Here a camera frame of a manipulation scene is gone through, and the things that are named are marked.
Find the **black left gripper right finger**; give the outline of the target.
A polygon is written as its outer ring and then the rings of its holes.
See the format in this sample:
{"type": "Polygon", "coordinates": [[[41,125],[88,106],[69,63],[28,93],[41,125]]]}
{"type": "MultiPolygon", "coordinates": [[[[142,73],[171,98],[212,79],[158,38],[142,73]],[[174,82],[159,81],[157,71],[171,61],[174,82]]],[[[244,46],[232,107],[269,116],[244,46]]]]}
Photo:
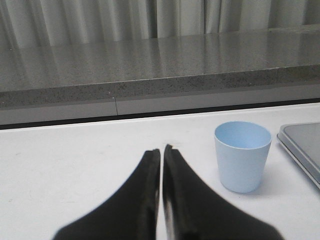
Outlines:
{"type": "Polygon", "coordinates": [[[281,240],[272,225],[238,209],[193,171],[179,150],[164,150],[162,199],[170,240],[281,240]]]}

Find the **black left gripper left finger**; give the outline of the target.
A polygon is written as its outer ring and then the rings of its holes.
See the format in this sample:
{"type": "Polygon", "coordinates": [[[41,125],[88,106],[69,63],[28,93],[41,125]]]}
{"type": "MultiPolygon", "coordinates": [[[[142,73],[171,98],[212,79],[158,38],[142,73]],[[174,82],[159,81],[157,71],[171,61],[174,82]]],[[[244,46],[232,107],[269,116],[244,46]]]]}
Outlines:
{"type": "Polygon", "coordinates": [[[161,154],[144,152],[124,184],[105,202],[64,226],[56,240],[154,240],[156,239],[161,154]]]}

